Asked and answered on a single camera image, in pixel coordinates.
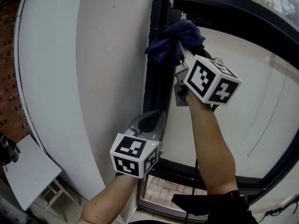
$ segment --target person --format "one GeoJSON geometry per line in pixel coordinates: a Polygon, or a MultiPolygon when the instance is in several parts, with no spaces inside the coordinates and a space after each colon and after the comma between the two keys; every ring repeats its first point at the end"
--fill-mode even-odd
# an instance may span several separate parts
{"type": "MultiPolygon", "coordinates": [[[[233,194],[237,196],[222,207],[210,212],[206,223],[256,224],[248,205],[240,197],[235,180],[235,161],[221,134],[210,105],[202,103],[194,93],[188,92],[189,105],[198,167],[205,182],[207,194],[233,194]]],[[[130,198],[138,178],[117,176],[102,192],[84,207],[79,224],[110,224],[120,214],[130,198]]],[[[153,223],[157,221],[139,221],[153,223]]]]}

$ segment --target black door frame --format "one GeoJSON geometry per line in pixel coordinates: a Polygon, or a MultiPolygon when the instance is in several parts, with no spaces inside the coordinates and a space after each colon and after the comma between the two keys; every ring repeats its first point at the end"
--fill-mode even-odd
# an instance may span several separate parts
{"type": "MultiPolygon", "coordinates": [[[[153,0],[149,42],[161,32],[159,28],[180,21],[182,12],[199,27],[253,42],[299,69],[299,32],[280,16],[250,0],[173,0],[173,9],[170,0],[153,0]]],[[[160,109],[168,114],[173,81],[174,69],[161,68],[153,60],[148,60],[143,112],[160,109]]],[[[236,177],[240,192],[247,195],[252,205],[271,191],[298,159],[299,130],[288,149],[264,178],[236,177]]],[[[193,171],[194,168],[187,165],[160,159],[149,174],[192,187],[193,171]]],[[[196,188],[206,189],[200,175],[196,188]]]]}

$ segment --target brick wall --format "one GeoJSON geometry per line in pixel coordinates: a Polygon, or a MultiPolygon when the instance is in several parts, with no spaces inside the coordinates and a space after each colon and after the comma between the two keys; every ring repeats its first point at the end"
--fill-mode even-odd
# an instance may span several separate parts
{"type": "Polygon", "coordinates": [[[14,23],[20,1],[0,3],[0,132],[16,143],[30,133],[14,71],[14,23]]]}

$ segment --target white wall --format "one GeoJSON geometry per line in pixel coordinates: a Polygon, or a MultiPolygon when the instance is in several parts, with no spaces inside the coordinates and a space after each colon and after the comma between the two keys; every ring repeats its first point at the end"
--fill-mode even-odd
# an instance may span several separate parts
{"type": "Polygon", "coordinates": [[[104,182],[114,177],[109,151],[141,113],[152,0],[81,0],[77,79],[88,140],[104,182]]]}
{"type": "Polygon", "coordinates": [[[19,66],[28,112],[43,146],[62,168],[64,179],[90,199],[104,188],[104,183],[89,146],[78,95],[79,3],[25,1],[18,41],[19,66]]]}
{"type": "MultiPolygon", "coordinates": [[[[299,128],[299,72],[251,42],[207,28],[200,30],[211,56],[221,57],[243,81],[231,102],[215,111],[234,155],[236,174],[263,178],[299,128]]],[[[174,94],[163,142],[163,158],[194,166],[189,108],[177,107],[174,94]]]]}

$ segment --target right forearm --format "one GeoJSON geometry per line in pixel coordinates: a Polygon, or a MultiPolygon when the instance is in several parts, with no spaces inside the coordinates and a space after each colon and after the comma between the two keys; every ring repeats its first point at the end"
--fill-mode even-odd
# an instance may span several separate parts
{"type": "Polygon", "coordinates": [[[209,194],[237,189],[235,161],[208,106],[190,106],[196,156],[209,194]]]}

